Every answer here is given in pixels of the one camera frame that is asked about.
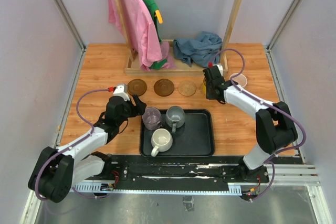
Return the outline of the purple translucent cup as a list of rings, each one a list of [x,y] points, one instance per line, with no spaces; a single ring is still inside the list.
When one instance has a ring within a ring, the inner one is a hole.
[[[162,126],[161,112],[154,107],[146,108],[142,115],[142,122],[150,131],[159,129]]]

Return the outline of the white ceramic mug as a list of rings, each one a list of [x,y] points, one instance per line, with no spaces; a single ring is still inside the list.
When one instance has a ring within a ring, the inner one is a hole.
[[[156,157],[159,152],[168,151],[173,143],[171,133],[166,129],[157,129],[151,137],[152,151],[151,156]]]

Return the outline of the pink ceramic mug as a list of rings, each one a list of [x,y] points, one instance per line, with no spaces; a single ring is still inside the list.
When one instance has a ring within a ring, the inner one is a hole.
[[[240,86],[243,88],[247,85],[248,80],[243,74],[233,73],[230,77],[230,79],[233,79],[235,82],[237,82]]]

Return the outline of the grey ceramic mug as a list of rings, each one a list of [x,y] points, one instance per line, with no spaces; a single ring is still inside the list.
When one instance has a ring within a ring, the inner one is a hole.
[[[172,129],[172,133],[185,123],[185,112],[179,106],[170,107],[165,114],[165,122]]]

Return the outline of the wooden clothes rack frame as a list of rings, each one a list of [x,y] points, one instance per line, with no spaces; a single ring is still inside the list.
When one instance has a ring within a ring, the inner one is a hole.
[[[129,33],[128,24],[124,16],[124,8],[122,5],[122,0],[114,0],[114,1],[119,15],[122,34],[128,49],[128,57],[125,61],[125,67],[124,67],[125,74],[137,75],[137,76],[199,76],[202,74],[201,67],[199,66],[188,67],[186,64],[183,64],[176,59],[174,60],[174,63],[176,65],[176,68],[174,69],[142,71],[138,66],[138,60],[137,60],[138,53],[133,49],[131,45],[131,36]],[[232,10],[225,31],[225,36],[223,39],[223,45],[222,45],[223,50],[228,47],[241,2],[242,0],[234,0],[233,2]]]

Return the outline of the yellow mug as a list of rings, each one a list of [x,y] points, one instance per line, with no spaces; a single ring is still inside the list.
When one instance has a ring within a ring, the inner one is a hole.
[[[202,84],[202,93],[205,95],[206,94],[206,79],[203,79],[203,84]]]

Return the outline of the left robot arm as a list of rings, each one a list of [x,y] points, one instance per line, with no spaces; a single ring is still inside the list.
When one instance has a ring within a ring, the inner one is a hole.
[[[97,122],[83,136],[59,148],[44,148],[28,181],[28,188],[41,200],[61,202],[71,188],[91,176],[108,179],[112,166],[94,154],[120,133],[120,126],[129,118],[142,116],[147,104],[137,95],[132,100],[113,95]]]

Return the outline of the brown round coaster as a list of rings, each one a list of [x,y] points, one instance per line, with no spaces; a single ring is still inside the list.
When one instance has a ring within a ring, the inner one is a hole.
[[[146,82],[142,79],[133,79],[128,84],[128,94],[141,96],[147,91]]]
[[[174,83],[169,79],[160,79],[154,84],[154,92],[161,96],[167,97],[174,91]]]

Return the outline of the woven rattan coaster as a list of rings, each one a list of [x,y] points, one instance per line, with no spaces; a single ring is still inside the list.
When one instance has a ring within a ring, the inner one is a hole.
[[[206,86],[203,83],[200,85],[200,92],[202,95],[206,95]]]
[[[183,96],[192,96],[196,92],[196,84],[191,81],[182,81],[178,85],[178,91]]]

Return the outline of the black baking tray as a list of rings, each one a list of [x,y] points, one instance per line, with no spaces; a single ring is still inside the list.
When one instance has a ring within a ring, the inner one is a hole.
[[[206,109],[185,109],[185,123],[172,133],[172,128],[165,122],[167,109],[159,109],[162,123],[173,137],[171,148],[158,153],[157,157],[210,157],[215,152],[214,133],[211,114]],[[140,154],[146,158],[151,156],[151,137],[153,131],[141,123]]]

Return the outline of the blue crumpled cloth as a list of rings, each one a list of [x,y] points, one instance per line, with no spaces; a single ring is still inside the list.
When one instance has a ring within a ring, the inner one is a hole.
[[[202,31],[195,39],[177,38],[173,40],[173,52],[176,59],[187,64],[193,63],[206,68],[210,62],[217,64],[223,41],[219,35]]]

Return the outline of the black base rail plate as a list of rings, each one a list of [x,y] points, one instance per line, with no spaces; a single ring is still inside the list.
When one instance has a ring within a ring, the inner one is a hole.
[[[117,188],[139,191],[222,191],[229,183],[269,182],[266,167],[249,170],[241,157],[142,157],[93,155],[67,174],[72,185],[85,179],[117,179]]]

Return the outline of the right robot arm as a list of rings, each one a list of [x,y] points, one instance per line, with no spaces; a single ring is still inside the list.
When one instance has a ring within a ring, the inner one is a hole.
[[[257,144],[243,157],[244,165],[238,168],[238,177],[250,182],[257,175],[256,169],[268,158],[297,140],[289,108],[284,102],[273,103],[259,98],[234,80],[226,81],[219,65],[204,69],[203,74],[208,100],[231,104],[255,120]]]

